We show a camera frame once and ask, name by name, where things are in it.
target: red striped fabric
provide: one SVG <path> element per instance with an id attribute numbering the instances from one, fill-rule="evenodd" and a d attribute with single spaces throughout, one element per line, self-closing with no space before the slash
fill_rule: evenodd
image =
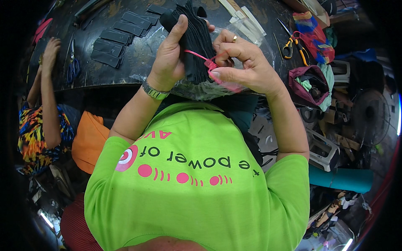
<path id="1" fill-rule="evenodd" d="M 60 231 L 72 251 L 102 251 L 84 218 L 84 193 L 78 194 L 75 201 L 65 208 Z"/>

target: black work table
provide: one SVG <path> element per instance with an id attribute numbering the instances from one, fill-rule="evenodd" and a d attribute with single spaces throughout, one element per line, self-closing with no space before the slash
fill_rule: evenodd
<path id="1" fill-rule="evenodd" d="M 115 0 L 108 3 L 106 8 L 92 20 L 84 31 L 73 27 L 72 23 L 74 14 L 87 0 L 71 2 L 66 1 L 62 7 L 54 9 L 48 15 L 48 18 L 53 18 L 53 24 L 47 37 L 57 37 L 62 40 L 59 63 L 63 65 L 63 74 L 58 74 L 56 83 L 54 83 L 55 90 L 110 85 L 138 85 L 142 83 L 151 71 L 157 48 L 161 43 L 162 27 L 159 21 L 156 26 L 150 28 L 145 37 L 135 37 L 133 43 L 126 47 L 123 64 L 119 69 L 90 58 L 93 42 L 103 30 L 112 27 L 116 21 L 119 21 L 127 10 L 139 15 L 159 17 L 159 15 L 146 12 L 150 4 L 154 3 L 165 8 L 175 9 L 175 2 L 165 0 Z M 290 20 L 293 26 L 292 29 L 295 30 L 292 18 L 293 10 L 281 0 L 237 0 L 236 2 L 239 6 L 246 6 L 267 33 L 265 39 L 271 46 L 275 56 L 273 66 L 285 85 L 288 86 L 288 71 L 304 66 L 303 61 L 294 48 L 292 59 L 284 59 L 282 62 L 273 33 L 278 39 L 279 46 L 283 47 L 287 43 L 289 36 L 276 18 L 281 19 L 286 25 Z M 184 4 L 185 0 L 180 0 L 179 3 Z M 202 6 L 206 10 L 207 19 L 211 24 L 217 27 L 226 27 L 230 24 L 231 15 L 218 0 L 194 0 L 193 5 Z M 75 57 L 80 61 L 81 74 L 78 79 L 74 80 L 73 85 L 68 85 L 66 83 L 66 71 L 70 62 L 68 49 L 71 39 L 75 39 L 76 42 Z M 292 99 L 295 103 L 308 105 L 308 102 L 298 96 L 292 95 Z"/>

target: patterned shirt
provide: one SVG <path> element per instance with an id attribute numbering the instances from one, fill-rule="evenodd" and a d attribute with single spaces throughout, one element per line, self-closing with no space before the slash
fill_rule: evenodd
<path id="1" fill-rule="evenodd" d="M 48 149 L 43 135 L 42 106 L 29 108 L 28 102 L 25 102 L 19 111 L 18 150 L 25 161 L 25 167 L 18 170 L 20 173 L 26 175 L 41 173 L 45 167 L 59 159 L 60 153 L 71 150 L 74 139 L 73 128 L 63 110 L 59 106 L 57 110 L 62 141 L 53 149 Z"/>

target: hand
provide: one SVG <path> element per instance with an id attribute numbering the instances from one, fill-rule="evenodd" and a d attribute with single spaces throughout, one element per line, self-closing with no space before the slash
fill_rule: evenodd
<path id="1" fill-rule="evenodd" d="M 60 50 L 61 46 L 60 39 L 55 39 L 52 37 L 49 42 L 47 43 L 45 52 L 42 56 L 42 73 L 46 75 L 50 75 L 53 66 L 56 63 L 56 55 Z"/>
<path id="2" fill-rule="evenodd" d="M 215 26 L 205 20 L 210 32 Z M 179 40 L 186 32 L 189 20 L 185 15 L 180 15 L 177 24 L 172 28 L 167 38 L 160 44 L 151 73 L 147 80 L 148 84 L 160 92 L 169 92 L 174 84 L 182 79 L 185 74 L 184 64 L 179 60 Z"/>
<path id="3" fill-rule="evenodd" d="M 223 30 L 213 42 L 216 54 L 223 55 L 215 58 L 219 67 L 211 73 L 223 81 L 236 82 L 268 96 L 283 90 L 285 85 L 261 49 L 240 37 L 237 37 L 234 43 L 234 36 L 234 33 Z M 232 68 L 231 57 L 243 62 L 243 69 Z"/>

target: woman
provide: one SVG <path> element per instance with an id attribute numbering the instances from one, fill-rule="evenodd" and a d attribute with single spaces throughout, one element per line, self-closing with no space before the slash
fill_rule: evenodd
<path id="1" fill-rule="evenodd" d="M 77 109 L 55 100 L 51 74 L 60 46 L 60 39 L 49 40 L 27 100 L 19 111 L 18 150 L 25 166 L 18 171 L 22 174 L 40 173 L 70 150 L 81 117 Z M 36 106 L 39 93 L 42 105 Z"/>
<path id="2" fill-rule="evenodd" d="M 239 128 L 204 102 L 154 114 L 184 76 L 181 15 L 147 81 L 119 113 L 88 182 L 88 227 L 104 250 L 294 250 L 309 217 L 306 132 L 261 50 L 224 30 L 212 73 L 264 93 L 279 153 L 264 175 Z M 244 69 L 227 67 L 236 57 Z"/>

